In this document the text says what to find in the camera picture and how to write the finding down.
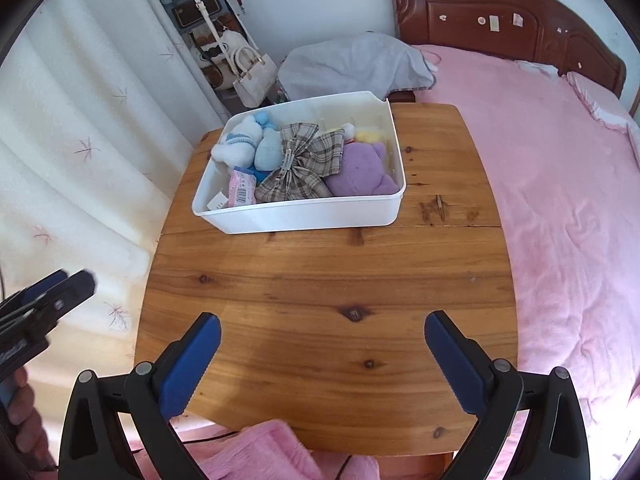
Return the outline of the person's left hand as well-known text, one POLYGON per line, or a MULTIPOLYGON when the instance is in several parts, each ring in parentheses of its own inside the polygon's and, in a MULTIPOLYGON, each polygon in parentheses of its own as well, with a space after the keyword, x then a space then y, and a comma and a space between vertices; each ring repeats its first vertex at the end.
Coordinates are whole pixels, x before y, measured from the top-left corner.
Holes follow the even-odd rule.
POLYGON ((16 448, 43 470, 55 468, 49 452, 49 440, 43 428, 42 418, 35 408, 35 391, 28 384, 25 367, 20 367, 13 376, 17 390, 8 407, 10 423, 17 428, 16 448))

